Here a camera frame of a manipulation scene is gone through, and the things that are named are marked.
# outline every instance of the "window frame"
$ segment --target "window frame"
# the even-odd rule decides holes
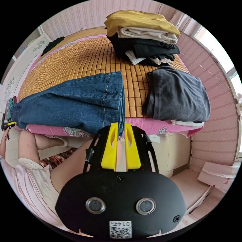
[[[217,63],[218,67],[220,68],[220,70],[222,71],[222,73],[224,74],[224,76],[227,79],[228,85],[230,87],[230,89],[232,90],[232,94],[234,97],[234,101],[235,101],[235,106],[237,109],[237,115],[240,115],[239,112],[239,107],[236,104],[236,100],[238,101],[238,97],[237,97],[237,93],[234,89],[234,86],[231,82],[231,79],[233,77],[235,77],[238,72],[235,69],[235,66],[230,69],[228,72],[225,71],[225,69],[223,68],[223,66],[220,64],[220,62],[218,61],[218,59],[213,55],[213,53],[203,44],[201,43],[198,39],[196,39],[196,35],[199,33],[199,31],[202,29],[203,26],[200,26],[196,31],[193,32],[192,35],[190,35],[189,37],[192,38],[194,41],[196,41],[200,46],[202,46],[204,48],[204,50],[214,59],[214,61]],[[242,138],[241,138],[241,134],[242,134],[242,124],[241,124],[241,115],[240,115],[240,120],[237,118],[237,124],[238,124],[238,135],[237,135],[237,144],[236,144],[236,154],[234,157],[234,160],[242,158],[242,152],[239,152],[240,150],[240,144],[242,142]]]

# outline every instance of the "sticker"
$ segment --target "sticker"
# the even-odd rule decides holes
[[[131,221],[109,221],[109,235],[111,239],[131,239]]]

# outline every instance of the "white shorts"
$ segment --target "white shorts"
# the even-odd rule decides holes
[[[26,168],[26,170],[29,172],[37,191],[43,198],[43,201],[57,215],[55,211],[55,205],[59,197],[59,193],[53,187],[50,179],[50,171],[52,168],[49,165],[43,167],[36,162],[26,158],[20,158],[18,161],[19,164]]]

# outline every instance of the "jeans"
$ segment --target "jeans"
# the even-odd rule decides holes
[[[121,72],[68,80],[32,94],[10,109],[19,128],[28,124],[70,127],[90,134],[111,123],[124,131],[125,97]]]

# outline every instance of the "camera lens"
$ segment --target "camera lens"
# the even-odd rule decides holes
[[[156,203],[151,198],[142,198],[136,204],[136,210],[141,215],[152,213],[156,208]]]
[[[92,197],[86,201],[86,209],[92,214],[100,214],[105,210],[105,203],[100,198]]]

